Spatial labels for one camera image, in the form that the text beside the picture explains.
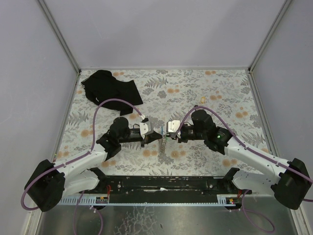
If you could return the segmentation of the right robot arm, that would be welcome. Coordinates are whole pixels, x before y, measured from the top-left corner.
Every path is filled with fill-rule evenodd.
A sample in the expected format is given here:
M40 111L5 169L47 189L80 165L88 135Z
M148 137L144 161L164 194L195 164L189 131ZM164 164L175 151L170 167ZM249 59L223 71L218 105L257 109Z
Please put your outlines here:
M238 159L253 167L258 174L237 169L230 179L238 189L248 189L274 196L283 206L297 210L312 186L305 164L262 152L237 137L227 126L217 126L209 109L194 107L188 112L192 124L184 120L167 122L167 136L178 142L201 140L212 151Z

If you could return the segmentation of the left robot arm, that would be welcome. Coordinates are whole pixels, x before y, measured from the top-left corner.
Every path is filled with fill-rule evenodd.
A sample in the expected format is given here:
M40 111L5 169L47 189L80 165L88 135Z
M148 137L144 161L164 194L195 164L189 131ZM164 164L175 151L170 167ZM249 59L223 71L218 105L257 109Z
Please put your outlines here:
M144 146L161 138L148 118L130 128L126 118L118 117L87 153L53 163L41 161L27 181L24 195L32 199L36 209L47 212L64 197L95 189L101 180L96 169L119 153L122 143L138 142Z

